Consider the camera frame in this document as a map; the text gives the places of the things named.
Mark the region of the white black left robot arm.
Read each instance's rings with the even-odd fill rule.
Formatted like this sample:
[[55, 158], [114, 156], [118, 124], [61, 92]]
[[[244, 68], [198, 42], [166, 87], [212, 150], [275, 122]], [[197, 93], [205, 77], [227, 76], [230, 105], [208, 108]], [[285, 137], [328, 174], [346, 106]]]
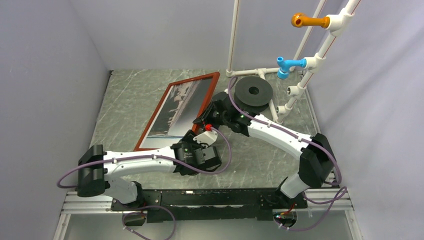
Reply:
[[177, 173], [182, 176], [212, 173], [221, 166], [215, 129], [196, 135], [189, 130], [172, 146], [148, 151], [105, 151], [92, 146], [78, 162], [77, 195], [82, 198], [106, 195], [131, 210], [145, 203], [142, 185], [123, 178], [144, 173]]

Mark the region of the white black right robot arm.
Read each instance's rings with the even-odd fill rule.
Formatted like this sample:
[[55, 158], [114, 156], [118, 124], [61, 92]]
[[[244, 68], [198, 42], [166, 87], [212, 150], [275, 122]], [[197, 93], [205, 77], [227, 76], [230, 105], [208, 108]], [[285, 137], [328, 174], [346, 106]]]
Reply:
[[334, 168], [335, 157], [324, 135], [311, 136], [278, 125], [257, 107], [237, 104], [224, 91], [213, 96], [193, 123], [203, 128], [226, 126], [235, 133], [265, 141], [297, 159], [298, 172], [283, 180], [275, 194], [276, 203], [282, 208], [289, 207], [305, 190], [327, 184]]

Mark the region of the black filament spool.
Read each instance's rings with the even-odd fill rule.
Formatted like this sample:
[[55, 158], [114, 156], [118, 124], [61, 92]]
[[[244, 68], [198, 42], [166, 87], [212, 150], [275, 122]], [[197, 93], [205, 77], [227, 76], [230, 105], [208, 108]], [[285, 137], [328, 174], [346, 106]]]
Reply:
[[263, 112], [269, 107], [274, 91], [269, 82], [258, 76], [247, 76], [237, 81], [233, 99], [237, 106], [246, 110]]

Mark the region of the blue pipe peg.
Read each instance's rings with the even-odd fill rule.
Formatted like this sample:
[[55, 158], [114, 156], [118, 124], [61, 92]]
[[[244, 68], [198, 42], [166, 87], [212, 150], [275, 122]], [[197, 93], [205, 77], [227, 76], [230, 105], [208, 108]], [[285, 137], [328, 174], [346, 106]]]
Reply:
[[307, 65], [307, 60], [305, 58], [302, 58], [300, 60], [285, 60], [282, 56], [279, 56], [276, 59], [277, 65], [279, 66], [279, 69], [277, 71], [277, 77], [279, 79], [287, 79], [290, 75], [290, 69], [293, 67], [301, 67], [305, 68]]

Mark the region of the orange pipe peg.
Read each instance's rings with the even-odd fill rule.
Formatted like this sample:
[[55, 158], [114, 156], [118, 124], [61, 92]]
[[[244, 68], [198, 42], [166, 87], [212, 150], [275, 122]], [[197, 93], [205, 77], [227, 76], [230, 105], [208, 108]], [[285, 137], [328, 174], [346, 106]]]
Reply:
[[295, 13], [291, 20], [291, 25], [295, 28], [302, 28], [302, 27], [321, 27], [321, 28], [328, 28], [330, 25], [330, 18], [325, 17], [309, 17], [306, 14], [302, 12]]

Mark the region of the white pvc pipe rack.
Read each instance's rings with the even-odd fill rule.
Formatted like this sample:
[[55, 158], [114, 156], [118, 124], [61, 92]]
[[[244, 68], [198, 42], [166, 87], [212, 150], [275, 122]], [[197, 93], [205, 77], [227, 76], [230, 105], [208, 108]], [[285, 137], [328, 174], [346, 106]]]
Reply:
[[[324, 61], [326, 60], [326, 56], [336, 41], [336, 39], [346, 30], [347, 26], [351, 22], [352, 18], [355, 15], [355, 11], [360, 4], [360, 0], [349, 0], [346, 5], [341, 8], [339, 13], [337, 14], [328, 14], [323, 17], [330, 18], [330, 25], [327, 28], [322, 28], [320, 26], [305, 26], [306, 32], [300, 42], [300, 45], [295, 53], [293, 60], [301, 60], [300, 53], [302, 52], [304, 46], [306, 45], [307, 40], [309, 39], [313, 28], [322, 28], [328, 32], [325, 40], [321, 44], [319, 50], [313, 55], [309, 57], [304, 57], [306, 59], [307, 64], [306, 67], [292, 67], [290, 69], [290, 73], [295, 70], [295, 68], [302, 68], [305, 70], [305, 75], [302, 77], [300, 82], [298, 82], [294, 86], [289, 86], [286, 90], [286, 94], [289, 96], [289, 100], [284, 105], [275, 105], [273, 100], [271, 100], [268, 104], [268, 107], [271, 111], [272, 121], [278, 124], [281, 124], [286, 116], [292, 111], [295, 103], [302, 97], [302, 95], [307, 91], [307, 85], [312, 79], [313, 75], [316, 74]], [[226, 68], [226, 76], [228, 78], [234, 76], [246, 76], [246, 75], [257, 75], [261, 78], [265, 77], [265, 74], [268, 73], [276, 73], [279, 70], [279, 66], [275, 68], [255, 68], [250, 70], [240, 70], [234, 71], [232, 69], [233, 56], [234, 56], [234, 43], [236, 38], [236, 29], [238, 24], [238, 15], [239, 15], [239, 5], [240, 2], [238, 0], [234, 1], [233, 13], [232, 13], [232, 25], [231, 25], [231, 34], [230, 34], [230, 47], [228, 53], [228, 61]], [[324, 9], [325, 1], [321, 0], [318, 3], [318, 6], [314, 12], [314, 14], [310, 17], [312, 18], [321, 18], [320, 13]]]

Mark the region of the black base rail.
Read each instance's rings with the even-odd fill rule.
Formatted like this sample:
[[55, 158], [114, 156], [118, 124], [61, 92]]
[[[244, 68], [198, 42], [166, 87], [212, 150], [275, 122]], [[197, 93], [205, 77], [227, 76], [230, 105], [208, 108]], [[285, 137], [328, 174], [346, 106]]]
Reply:
[[194, 220], [256, 219], [271, 221], [273, 213], [306, 209], [297, 197], [291, 204], [280, 200], [274, 188], [146, 189], [139, 207], [146, 210], [148, 223]]

